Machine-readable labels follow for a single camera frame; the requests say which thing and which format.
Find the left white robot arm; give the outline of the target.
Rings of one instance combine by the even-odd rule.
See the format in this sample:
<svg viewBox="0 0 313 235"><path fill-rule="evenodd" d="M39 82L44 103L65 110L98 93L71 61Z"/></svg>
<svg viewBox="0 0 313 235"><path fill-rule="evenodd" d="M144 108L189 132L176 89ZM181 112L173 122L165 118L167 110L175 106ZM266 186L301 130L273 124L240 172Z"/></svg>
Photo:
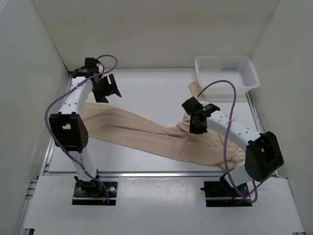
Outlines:
<svg viewBox="0 0 313 235"><path fill-rule="evenodd" d="M79 187L92 196L107 197L107 188L99 179L98 170L88 154L89 133L82 112L89 93L95 101L107 103L110 95L121 96L112 73L99 73L98 69L79 68L71 78L71 87L62 99L58 113L48 118L55 144L71 159Z"/></svg>

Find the beige trousers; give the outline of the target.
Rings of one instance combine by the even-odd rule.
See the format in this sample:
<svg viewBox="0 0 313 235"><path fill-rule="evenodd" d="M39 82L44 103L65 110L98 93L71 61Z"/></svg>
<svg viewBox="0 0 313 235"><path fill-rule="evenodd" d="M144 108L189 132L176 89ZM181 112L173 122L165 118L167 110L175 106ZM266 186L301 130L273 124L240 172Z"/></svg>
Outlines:
<svg viewBox="0 0 313 235"><path fill-rule="evenodd" d="M231 140L208 129L201 135L189 132L190 117L174 127L164 127L129 111L87 102L83 109L83 122L89 136L100 141L134 148L168 159L198 165L225 165L234 168L245 161L245 154Z"/></svg>

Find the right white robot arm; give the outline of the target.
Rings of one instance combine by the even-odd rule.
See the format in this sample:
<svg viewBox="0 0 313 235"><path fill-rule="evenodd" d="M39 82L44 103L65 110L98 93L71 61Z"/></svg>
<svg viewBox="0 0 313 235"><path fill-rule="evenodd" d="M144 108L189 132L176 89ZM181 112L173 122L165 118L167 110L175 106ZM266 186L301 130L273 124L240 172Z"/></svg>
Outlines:
<svg viewBox="0 0 313 235"><path fill-rule="evenodd" d="M190 132L203 134L207 129L224 135L224 142L231 140L245 153L245 162L220 178L220 191L230 196L238 186L250 182L262 182L284 164L277 137L270 131L260 133L249 129L214 104L202 105L192 97L182 104L190 116Z"/></svg>

